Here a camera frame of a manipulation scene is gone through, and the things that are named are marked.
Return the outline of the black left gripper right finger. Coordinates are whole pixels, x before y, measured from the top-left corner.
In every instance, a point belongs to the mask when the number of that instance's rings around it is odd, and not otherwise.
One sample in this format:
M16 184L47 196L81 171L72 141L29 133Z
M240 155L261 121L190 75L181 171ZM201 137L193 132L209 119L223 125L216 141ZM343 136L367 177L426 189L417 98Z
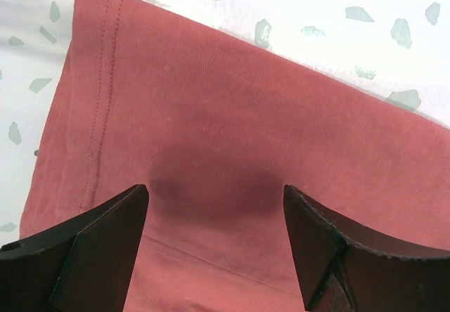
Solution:
M380 233L294 186L283 210L306 311L449 310L449 251Z

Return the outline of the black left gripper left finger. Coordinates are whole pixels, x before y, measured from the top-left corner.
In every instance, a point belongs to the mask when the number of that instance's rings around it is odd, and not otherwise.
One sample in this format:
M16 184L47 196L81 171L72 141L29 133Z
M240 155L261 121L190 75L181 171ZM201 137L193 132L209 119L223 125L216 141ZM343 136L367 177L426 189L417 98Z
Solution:
M148 210L144 185L1 247L2 311L123 311Z

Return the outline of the salmon pink t shirt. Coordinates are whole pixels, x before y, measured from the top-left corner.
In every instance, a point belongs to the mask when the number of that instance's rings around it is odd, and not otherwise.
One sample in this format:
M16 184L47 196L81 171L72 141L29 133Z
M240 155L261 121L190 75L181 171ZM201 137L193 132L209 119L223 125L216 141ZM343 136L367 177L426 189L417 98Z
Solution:
M287 184L449 247L444 127L141 0L75 0L20 236L136 184L127 311L301 311Z

